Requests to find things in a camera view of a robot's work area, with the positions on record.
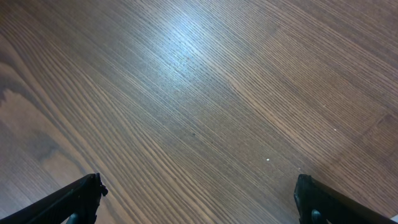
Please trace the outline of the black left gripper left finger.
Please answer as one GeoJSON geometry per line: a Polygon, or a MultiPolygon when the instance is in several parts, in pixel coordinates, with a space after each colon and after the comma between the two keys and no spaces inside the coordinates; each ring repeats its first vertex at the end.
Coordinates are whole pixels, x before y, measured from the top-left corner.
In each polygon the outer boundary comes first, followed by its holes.
{"type": "Polygon", "coordinates": [[[102,197],[108,194],[99,173],[88,174],[45,198],[1,219],[1,224],[94,224],[102,197]]]}

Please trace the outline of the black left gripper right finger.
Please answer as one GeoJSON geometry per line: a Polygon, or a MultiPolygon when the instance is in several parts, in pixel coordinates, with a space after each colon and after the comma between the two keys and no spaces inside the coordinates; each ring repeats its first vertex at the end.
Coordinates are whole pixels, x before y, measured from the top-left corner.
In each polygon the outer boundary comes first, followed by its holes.
{"type": "Polygon", "coordinates": [[[317,181],[300,174],[294,189],[300,224],[395,224],[364,205],[317,181]]]}

